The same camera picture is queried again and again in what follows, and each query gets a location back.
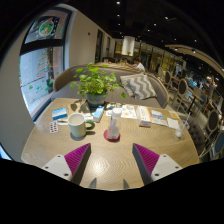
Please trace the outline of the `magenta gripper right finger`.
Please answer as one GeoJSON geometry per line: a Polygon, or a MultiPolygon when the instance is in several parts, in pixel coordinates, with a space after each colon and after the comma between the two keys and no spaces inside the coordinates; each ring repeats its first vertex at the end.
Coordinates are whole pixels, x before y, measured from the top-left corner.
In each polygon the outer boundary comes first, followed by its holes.
{"type": "Polygon", "coordinates": [[[135,157],[141,178],[145,185],[153,182],[152,171],[159,160],[159,155],[148,148],[134,143],[132,153],[135,157]]]}

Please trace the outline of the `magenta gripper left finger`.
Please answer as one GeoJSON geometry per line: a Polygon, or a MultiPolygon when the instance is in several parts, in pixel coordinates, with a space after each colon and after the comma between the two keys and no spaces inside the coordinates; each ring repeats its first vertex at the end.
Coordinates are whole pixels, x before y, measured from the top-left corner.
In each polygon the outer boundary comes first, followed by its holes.
{"type": "Polygon", "coordinates": [[[71,181],[80,184],[91,154],[91,144],[87,143],[64,156],[72,173],[71,181]]]}

